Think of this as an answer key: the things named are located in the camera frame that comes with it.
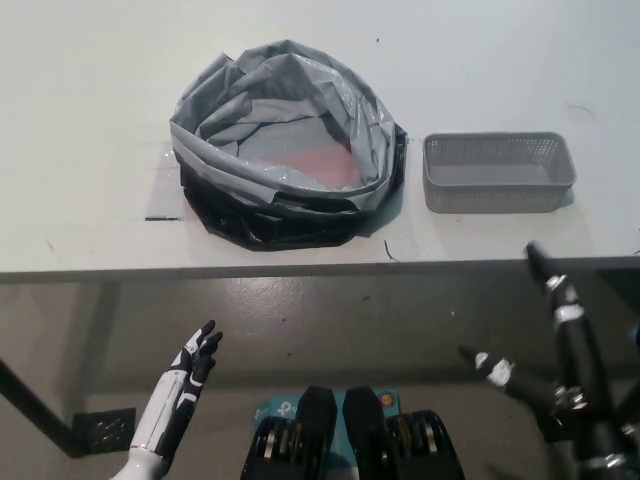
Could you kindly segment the white and black left hand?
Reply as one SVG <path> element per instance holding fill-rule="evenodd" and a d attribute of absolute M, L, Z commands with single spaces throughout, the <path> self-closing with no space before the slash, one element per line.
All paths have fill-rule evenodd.
<path fill-rule="evenodd" d="M 179 350 L 146 405 L 131 446 L 174 457 L 195 412 L 223 333 L 208 321 Z"/>

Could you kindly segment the black and white right hand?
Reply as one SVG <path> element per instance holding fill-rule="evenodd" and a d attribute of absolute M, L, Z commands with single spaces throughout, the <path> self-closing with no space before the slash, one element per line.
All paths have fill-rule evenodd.
<path fill-rule="evenodd" d="M 615 404 L 593 324 L 574 284 L 534 242 L 526 262 L 548 302 L 560 367 L 549 383 L 515 362 L 477 347 L 459 353 L 493 387 L 528 407 L 544 441 L 568 442 L 580 479 L 637 479 L 639 387 Z"/>

